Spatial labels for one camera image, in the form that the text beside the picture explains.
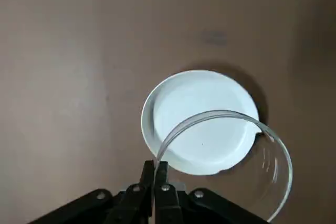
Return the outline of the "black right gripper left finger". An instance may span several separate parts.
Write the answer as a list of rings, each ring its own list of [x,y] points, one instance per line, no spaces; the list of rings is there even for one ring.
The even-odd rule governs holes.
[[[126,190],[93,190],[31,223],[148,223],[154,170],[154,161],[145,161],[139,182]]]

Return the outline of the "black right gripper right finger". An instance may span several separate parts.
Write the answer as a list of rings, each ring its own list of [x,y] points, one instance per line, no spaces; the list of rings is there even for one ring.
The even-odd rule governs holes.
[[[177,190],[167,181],[168,166],[168,162],[160,162],[156,166],[156,223],[267,223],[207,188],[197,188],[190,193]]]

